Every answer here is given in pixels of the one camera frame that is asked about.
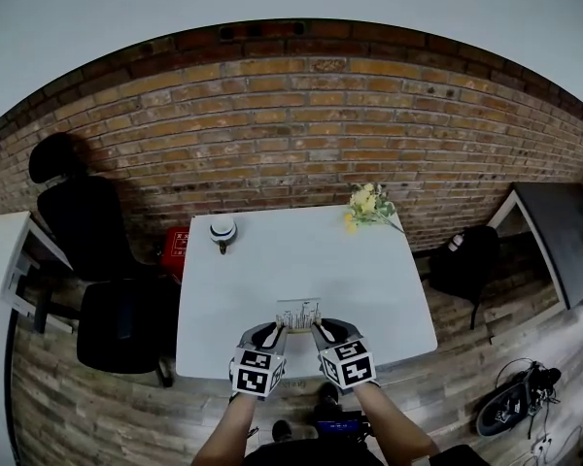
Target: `human arm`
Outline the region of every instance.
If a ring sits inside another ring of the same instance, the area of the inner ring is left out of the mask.
[[[192,466],[240,466],[256,404],[255,395],[239,393],[229,403],[223,419],[192,461]]]
[[[354,387],[354,393],[389,466],[410,466],[415,459],[440,452],[428,434],[408,419],[379,386],[361,383]]]

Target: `sneaker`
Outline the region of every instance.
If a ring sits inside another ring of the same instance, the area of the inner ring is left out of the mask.
[[[285,442],[292,439],[292,428],[284,419],[279,419],[272,426],[272,440],[274,442]]]
[[[320,389],[318,390],[319,405],[333,406],[338,403],[339,390],[337,390],[337,387],[334,384],[328,382],[320,386]]]

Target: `chair leg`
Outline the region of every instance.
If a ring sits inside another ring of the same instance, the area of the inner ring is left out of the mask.
[[[479,304],[475,304],[475,307],[473,308],[473,312],[470,315],[470,329],[474,330],[475,329],[475,317],[477,316],[477,309],[479,308]]]
[[[155,374],[157,375],[159,384],[164,388],[170,388],[173,386],[173,377],[167,377],[164,375],[164,372],[162,371],[162,363],[160,361],[157,362],[157,366],[155,367]]]

